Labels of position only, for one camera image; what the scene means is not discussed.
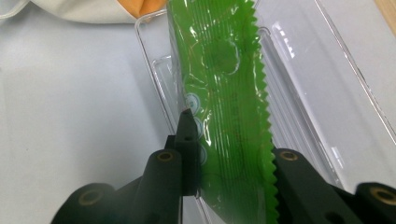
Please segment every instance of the white table surface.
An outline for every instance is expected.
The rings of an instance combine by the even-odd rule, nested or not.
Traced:
[[[396,40],[371,0],[323,0],[391,123]],[[168,128],[132,24],[0,21],[0,223],[49,223],[75,189],[139,177]]]

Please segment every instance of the green plastic package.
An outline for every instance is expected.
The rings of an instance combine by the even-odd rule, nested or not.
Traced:
[[[169,0],[173,69],[198,127],[201,196],[226,223],[276,223],[274,148],[250,0]]]

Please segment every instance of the transparent plastic container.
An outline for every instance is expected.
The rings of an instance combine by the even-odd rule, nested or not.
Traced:
[[[347,191],[361,182],[395,188],[393,128],[320,1],[261,0],[256,8],[276,147],[302,152],[327,182]],[[135,27],[169,133],[175,133],[184,102],[172,73],[166,10]],[[186,219],[200,211],[201,221],[221,223],[202,200],[199,209],[185,204],[191,206]]]

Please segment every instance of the white cloth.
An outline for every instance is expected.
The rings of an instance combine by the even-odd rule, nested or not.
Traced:
[[[18,14],[30,0],[1,0],[0,19]],[[32,0],[49,13],[69,21],[133,23],[133,17],[117,0]]]

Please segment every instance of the orange object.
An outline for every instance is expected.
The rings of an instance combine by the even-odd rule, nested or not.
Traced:
[[[166,4],[166,0],[118,0],[118,1],[135,18],[139,18],[150,12],[157,11]]]
[[[390,30],[396,35],[396,0],[375,0],[375,3],[387,21]]]

